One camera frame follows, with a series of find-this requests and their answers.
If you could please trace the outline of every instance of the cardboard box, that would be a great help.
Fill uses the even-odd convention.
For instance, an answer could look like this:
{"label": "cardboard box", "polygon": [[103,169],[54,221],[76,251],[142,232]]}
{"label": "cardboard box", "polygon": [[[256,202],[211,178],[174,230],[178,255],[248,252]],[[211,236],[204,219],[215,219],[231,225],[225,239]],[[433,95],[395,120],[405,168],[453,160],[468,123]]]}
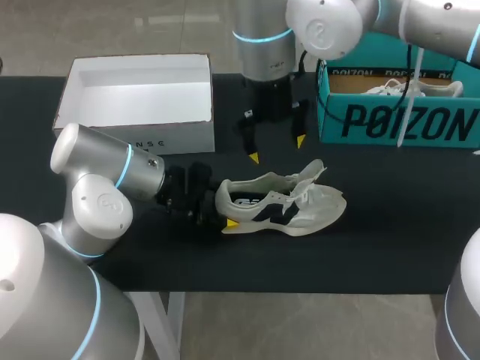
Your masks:
{"label": "cardboard box", "polygon": [[[453,80],[464,85],[463,97],[416,97],[403,141],[404,146],[439,146],[477,149],[480,146],[480,94],[470,86],[480,70],[461,68]],[[385,77],[329,75],[325,66],[319,74],[319,96],[329,116],[318,104],[319,135],[322,143],[396,146],[408,96],[396,111],[398,96],[362,94],[385,85]],[[449,79],[422,79],[431,85],[448,85]]]}
{"label": "cardboard box", "polygon": [[214,152],[207,55],[77,58],[53,129],[77,122],[156,155]]}
{"label": "cardboard box", "polygon": [[[407,74],[407,47],[406,43],[394,37],[367,33],[348,55],[328,62],[328,73],[404,77]],[[415,67],[418,50],[417,46],[412,47],[412,67]],[[420,76],[449,79],[456,63],[453,58],[425,50]]]}

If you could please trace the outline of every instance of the shoe upper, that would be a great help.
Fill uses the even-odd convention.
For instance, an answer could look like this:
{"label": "shoe upper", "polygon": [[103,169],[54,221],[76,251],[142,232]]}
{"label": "shoe upper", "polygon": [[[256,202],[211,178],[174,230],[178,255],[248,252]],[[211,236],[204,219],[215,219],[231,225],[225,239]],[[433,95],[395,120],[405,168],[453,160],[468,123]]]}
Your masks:
{"label": "shoe upper", "polygon": [[[289,227],[338,218],[346,206],[342,193],[314,183],[324,170],[323,162],[314,160],[299,174],[269,172],[249,181],[224,180],[215,195],[217,211],[237,222],[271,221]],[[234,202],[234,193],[262,194],[262,199]]]}
{"label": "shoe upper", "polygon": [[[405,91],[405,87],[406,83],[390,79],[385,85],[371,88],[365,94],[401,96]],[[464,84],[461,81],[455,81],[450,85],[428,85],[418,81],[416,85],[413,85],[413,82],[411,82],[406,94],[410,95],[411,92],[415,92],[415,96],[419,97],[461,98],[464,96]]]}

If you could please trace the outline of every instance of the white sneaker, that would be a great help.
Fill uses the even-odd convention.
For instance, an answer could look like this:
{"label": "white sneaker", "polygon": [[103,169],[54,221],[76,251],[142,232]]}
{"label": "white sneaker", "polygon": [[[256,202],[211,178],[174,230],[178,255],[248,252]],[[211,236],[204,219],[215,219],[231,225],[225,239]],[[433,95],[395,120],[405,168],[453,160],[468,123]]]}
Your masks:
{"label": "white sneaker", "polygon": [[418,91],[425,96],[442,98],[461,98],[464,96],[464,84],[461,81],[454,81],[450,85],[428,85],[421,81],[417,82]]}
{"label": "white sneaker", "polygon": [[224,180],[215,194],[218,213],[228,219],[222,233],[273,229],[303,236],[333,224],[347,201],[339,190],[314,184],[324,170],[323,162],[314,160],[299,174],[269,172],[254,180]]}
{"label": "white sneaker", "polygon": [[[364,94],[401,96],[405,91],[405,85],[396,79],[390,79],[385,85],[371,88]],[[410,82],[406,95],[409,96],[411,92],[415,92],[419,97],[461,98],[464,96],[464,84],[461,81],[455,81],[450,85],[428,85],[419,81],[416,86],[413,86],[413,82]]]}
{"label": "white sneaker", "polygon": [[[364,92],[364,94],[401,96],[404,93],[404,90],[405,90],[405,84],[402,84],[397,79],[390,79],[389,81],[387,81],[385,85],[371,88],[367,92]],[[413,90],[414,89],[412,88],[412,86],[409,86],[408,91],[406,92],[406,95],[409,96]],[[417,93],[415,96],[420,96],[420,97],[425,96],[425,94],[421,92],[418,88],[416,88],[415,90]]]}

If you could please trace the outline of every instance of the table leg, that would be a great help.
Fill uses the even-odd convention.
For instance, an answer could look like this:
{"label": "table leg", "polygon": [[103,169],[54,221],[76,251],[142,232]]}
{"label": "table leg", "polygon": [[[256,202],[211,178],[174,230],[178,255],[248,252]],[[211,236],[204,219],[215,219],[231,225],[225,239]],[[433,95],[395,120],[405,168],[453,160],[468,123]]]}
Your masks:
{"label": "table leg", "polygon": [[182,343],[183,313],[185,309],[185,293],[171,292],[168,301],[167,316],[172,326],[172,333],[180,349]]}
{"label": "table leg", "polygon": [[173,335],[160,294],[158,292],[129,292],[129,294],[158,357],[161,360],[180,360],[179,345]]}

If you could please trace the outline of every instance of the white shoe box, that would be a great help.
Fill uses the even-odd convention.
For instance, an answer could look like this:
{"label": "white shoe box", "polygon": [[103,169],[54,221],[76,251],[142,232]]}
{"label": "white shoe box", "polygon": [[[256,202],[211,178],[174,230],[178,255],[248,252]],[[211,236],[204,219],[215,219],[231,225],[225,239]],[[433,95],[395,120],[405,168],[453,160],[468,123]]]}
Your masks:
{"label": "white shoe box", "polygon": [[77,58],[53,124],[76,122],[156,155],[214,152],[207,55]]}

